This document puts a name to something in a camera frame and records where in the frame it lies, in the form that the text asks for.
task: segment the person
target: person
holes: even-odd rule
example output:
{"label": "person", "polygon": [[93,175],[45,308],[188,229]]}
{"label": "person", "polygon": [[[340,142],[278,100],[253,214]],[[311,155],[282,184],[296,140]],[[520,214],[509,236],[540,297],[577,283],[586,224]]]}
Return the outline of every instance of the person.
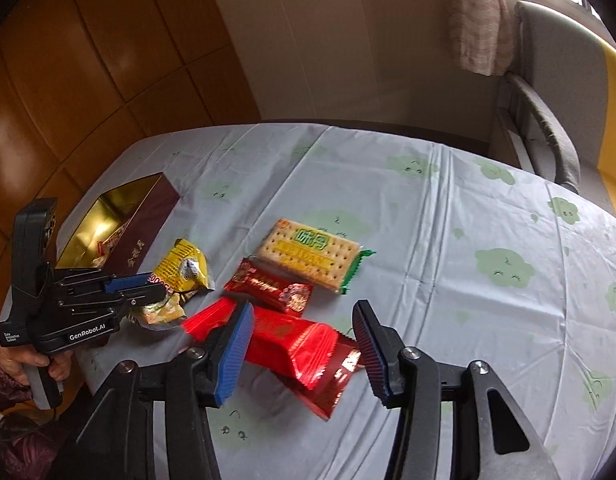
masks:
{"label": "person", "polygon": [[[50,377],[62,381],[70,375],[71,361],[72,351],[48,358],[30,345],[4,348],[0,344],[0,413],[32,399],[24,364],[48,366]],[[0,468],[7,472],[1,478],[42,480],[66,437],[60,424],[39,427],[17,412],[8,413],[0,420]]]}

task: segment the gift box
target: gift box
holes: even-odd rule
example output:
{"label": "gift box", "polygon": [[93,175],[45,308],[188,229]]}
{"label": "gift box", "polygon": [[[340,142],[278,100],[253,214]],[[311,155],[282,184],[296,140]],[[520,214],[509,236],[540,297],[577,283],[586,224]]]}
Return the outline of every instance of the gift box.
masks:
{"label": "gift box", "polygon": [[102,244],[111,245],[110,236],[124,226],[102,268],[117,276],[135,274],[178,201],[177,190],[163,173],[106,191],[70,237],[57,268],[98,266]]}

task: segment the table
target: table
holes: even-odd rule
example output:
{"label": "table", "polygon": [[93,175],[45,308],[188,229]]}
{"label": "table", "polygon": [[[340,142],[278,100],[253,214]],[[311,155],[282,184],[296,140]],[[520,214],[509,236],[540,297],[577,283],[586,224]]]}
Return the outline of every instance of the table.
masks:
{"label": "table", "polygon": [[[612,451],[616,219],[597,206],[535,175],[423,140],[319,124],[217,126],[126,150],[63,224],[59,251],[100,193],[159,171],[182,198],[140,271],[185,237],[205,252],[221,286],[280,217],[345,235],[377,252],[347,296],[316,290],[306,318],[348,332],[352,306],[365,298],[382,323],[435,360],[486,360],[564,479],[591,478]],[[186,312],[217,297],[196,298]],[[78,359],[95,390],[120,360],[163,362],[187,343],[179,330],[124,322],[107,346]],[[452,407],[441,411],[440,479],[449,474]],[[233,397],[208,415],[226,480],[382,478],[397,421],[364,372],[323,422],[249,364]],[[155,460],[167,478],[159,429]]]}

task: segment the curtain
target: curtain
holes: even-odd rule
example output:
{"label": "curtain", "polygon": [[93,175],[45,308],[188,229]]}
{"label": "curtain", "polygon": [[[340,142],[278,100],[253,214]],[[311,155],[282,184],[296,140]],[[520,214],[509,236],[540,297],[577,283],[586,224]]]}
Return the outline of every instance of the curtain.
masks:
{"label": "curtain", "polygon": [[512,28],[505,0],[449,0],[449,33],[459,67],[503,75],[513,57]]}

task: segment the metal screw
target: metal screw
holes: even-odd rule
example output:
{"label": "metal screw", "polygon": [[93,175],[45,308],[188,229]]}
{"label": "metal screw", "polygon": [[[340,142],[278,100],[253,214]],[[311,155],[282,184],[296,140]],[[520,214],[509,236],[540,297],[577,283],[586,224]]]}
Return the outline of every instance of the metal screw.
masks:
{"label": "metal screw", "polygon": [[472,369],[479,372],[480,375],[487,374],[490,371],[488,363],[485,361],[475,361],[472,363]]}
{"label": "metal screw", "polygon": [[128,372],[131,372],[132,370],[134,370],[134,367],[137,364],[134,361],[130,361],[129,359],[127,359],[126,361],[121,361],[117,366],[116,369],[117,371],[121,372],[122,374],[126,374]]}
{"label": "metal screw", "polygon": [[205,355],[205,350],[196,346],[191,346],[185,352],[193,359],[201,359]]}
{"label": "metal screw", "polygon": [[416,360],[421,357],[421,352],[417,350],[416,348],[414,348],[414,346],[406,346],[406,348],[401,350],[401,354],[406,359],[412,359],[412,360]]}

